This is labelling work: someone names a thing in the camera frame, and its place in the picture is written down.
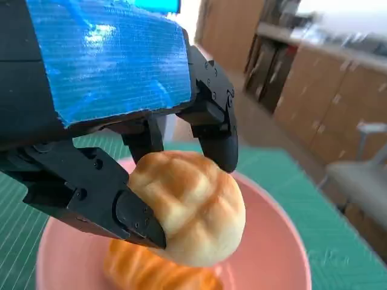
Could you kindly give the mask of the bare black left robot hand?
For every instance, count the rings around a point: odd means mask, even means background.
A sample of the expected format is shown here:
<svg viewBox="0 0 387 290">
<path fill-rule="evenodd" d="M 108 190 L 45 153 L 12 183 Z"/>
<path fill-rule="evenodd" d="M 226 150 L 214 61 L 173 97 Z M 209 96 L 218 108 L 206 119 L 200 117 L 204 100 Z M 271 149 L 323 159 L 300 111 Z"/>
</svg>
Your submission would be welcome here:
<svg viewBox="0 0 387 290">
<path fill-rule="evenodd" d="M 159 14 L 126 1 L 1 2 L 1 171 L 26 186 L 26 204 L 78 230 L 166 246 L 128 173 L 73 138 L 110 129 L 138 161 L 163 150 L 157 118 L 175 114 L 230 173 L 233 97 L 221 67 Z"/>
</svg>

